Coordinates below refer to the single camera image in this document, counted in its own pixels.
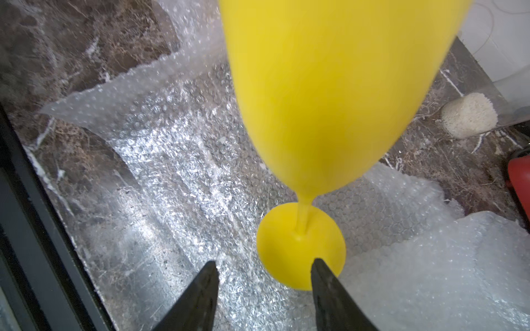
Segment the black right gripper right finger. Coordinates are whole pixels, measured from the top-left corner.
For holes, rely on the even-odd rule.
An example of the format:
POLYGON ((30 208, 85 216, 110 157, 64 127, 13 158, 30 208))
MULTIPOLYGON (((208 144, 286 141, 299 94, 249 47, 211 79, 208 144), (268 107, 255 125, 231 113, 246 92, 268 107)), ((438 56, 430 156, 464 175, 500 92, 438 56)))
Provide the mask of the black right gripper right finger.
POLYGON ((317 330, 378 330, 323 259, 313 262, 311 284, 317 330))

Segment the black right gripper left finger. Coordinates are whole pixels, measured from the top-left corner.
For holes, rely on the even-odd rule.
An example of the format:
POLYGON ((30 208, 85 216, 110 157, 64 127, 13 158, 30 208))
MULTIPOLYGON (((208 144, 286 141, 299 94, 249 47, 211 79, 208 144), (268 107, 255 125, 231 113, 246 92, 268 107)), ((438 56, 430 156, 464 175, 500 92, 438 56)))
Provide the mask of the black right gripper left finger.
POLYGON ((153 330, 212 330, 218 291, 219 272, 208 261, 153 330))

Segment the clear bubble wrap sheet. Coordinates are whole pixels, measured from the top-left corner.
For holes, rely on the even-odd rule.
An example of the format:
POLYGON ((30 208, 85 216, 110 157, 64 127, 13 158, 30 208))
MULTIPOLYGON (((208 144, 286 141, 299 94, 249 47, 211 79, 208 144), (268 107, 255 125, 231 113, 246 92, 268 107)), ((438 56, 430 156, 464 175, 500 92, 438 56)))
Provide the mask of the clear bubble wrap sheet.
POLYGON ((220 1, 171 1, 178 52, 44 107, 105 139, 196 267, 215 259, 223 330, 314 330, 310 291, 275 280, 258 226, 295 203, 259 156, 233 85, 220 1))
POLYGON ((355 255, 340 281, 380 330, 529 329, 529 233, 492 212, 355 255))

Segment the yellow glass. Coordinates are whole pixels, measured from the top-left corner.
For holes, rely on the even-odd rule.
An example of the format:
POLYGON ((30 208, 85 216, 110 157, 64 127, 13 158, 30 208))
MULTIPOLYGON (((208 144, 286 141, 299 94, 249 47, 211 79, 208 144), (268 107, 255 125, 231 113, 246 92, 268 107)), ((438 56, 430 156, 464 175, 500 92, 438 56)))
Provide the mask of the yellow glass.
POLYGON ((362 176, 424 101, 470 1, 220 1, 237 104, 272 173, 296 194, 258 226, 266 271, 310 291, 311 267, 346 261, 313 205, 362 176))

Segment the red polka dot toaster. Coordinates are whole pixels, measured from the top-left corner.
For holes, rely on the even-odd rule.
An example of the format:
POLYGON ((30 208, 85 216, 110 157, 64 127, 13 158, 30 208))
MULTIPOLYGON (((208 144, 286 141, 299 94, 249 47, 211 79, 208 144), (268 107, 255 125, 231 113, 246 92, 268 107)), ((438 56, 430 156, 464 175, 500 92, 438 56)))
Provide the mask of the red polka dot toaster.
POLYGON ((506 185, 524 224, 529 227, 529 147, 517 150, 509 157, 506 185))

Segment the clear jar with powder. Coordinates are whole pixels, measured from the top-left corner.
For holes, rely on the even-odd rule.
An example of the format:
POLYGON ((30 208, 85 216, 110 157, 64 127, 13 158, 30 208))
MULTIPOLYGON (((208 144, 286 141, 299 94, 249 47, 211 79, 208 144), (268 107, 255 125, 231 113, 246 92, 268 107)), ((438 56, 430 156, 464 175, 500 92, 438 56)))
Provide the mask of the clear jar with powder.
POLYGON ((440 119, 456 139, 528 122, 529 66, 447 103, 440 119))

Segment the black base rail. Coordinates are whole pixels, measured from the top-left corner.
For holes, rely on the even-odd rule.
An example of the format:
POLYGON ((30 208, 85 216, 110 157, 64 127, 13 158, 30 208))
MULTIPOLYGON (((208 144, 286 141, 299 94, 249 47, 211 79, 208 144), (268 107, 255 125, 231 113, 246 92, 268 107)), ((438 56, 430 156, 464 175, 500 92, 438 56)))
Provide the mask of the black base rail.
POLYGON ((114 328, 4 111, 1 296, 21 330, 114 328))

